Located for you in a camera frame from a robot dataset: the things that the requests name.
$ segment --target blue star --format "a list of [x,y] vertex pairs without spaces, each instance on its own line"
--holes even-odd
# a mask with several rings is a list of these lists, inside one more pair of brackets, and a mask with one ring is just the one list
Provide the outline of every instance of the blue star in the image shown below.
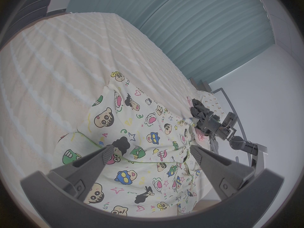
[[133,137],[133,139],[130,139],[130,141],[135,141],[135,134],[131,134],[131,133],[129,133],[129,137],[130,136],[132,136]]

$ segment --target cartoon print garment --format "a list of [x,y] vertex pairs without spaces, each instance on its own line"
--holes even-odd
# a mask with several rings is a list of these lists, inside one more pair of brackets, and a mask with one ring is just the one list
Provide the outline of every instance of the cartoon print garment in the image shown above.
[[192,211],[210,189],[190,154],[192,119],[170,111],[133,86],[120,72],[111,74],[78,132],[58,142],[52,168],[114,146],[114,154],[97,178],[88,205],[124,216],[161,212],[177,206]]

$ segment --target pink star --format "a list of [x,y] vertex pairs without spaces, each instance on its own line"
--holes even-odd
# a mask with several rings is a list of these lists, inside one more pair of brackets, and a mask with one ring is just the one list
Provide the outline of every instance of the pink star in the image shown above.
[[119,193],[120,191],[124,191],[122,188],[113,188],[111,190],[115,191],[116,194]]

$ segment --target pink open mouth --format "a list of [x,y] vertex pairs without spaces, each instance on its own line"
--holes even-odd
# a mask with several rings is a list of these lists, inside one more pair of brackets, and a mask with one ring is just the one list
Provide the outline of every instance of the pink open mouth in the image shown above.
[[117,97],[117,105],[118,105],[118,106],[121,105],[121,97],[120,97],[120,96]]
[[155,117],[151,117],[150,119],[149,119],[149,123],[151,124],[151,123],[154,123],[156,121],[156,118]]

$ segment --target teal curtain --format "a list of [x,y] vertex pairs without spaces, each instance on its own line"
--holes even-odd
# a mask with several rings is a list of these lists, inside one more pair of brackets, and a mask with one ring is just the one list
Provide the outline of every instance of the teal curtain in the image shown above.
[[118,14],[197,83],[213,82],[275,43],[260,0],[70,0],[67,12]]

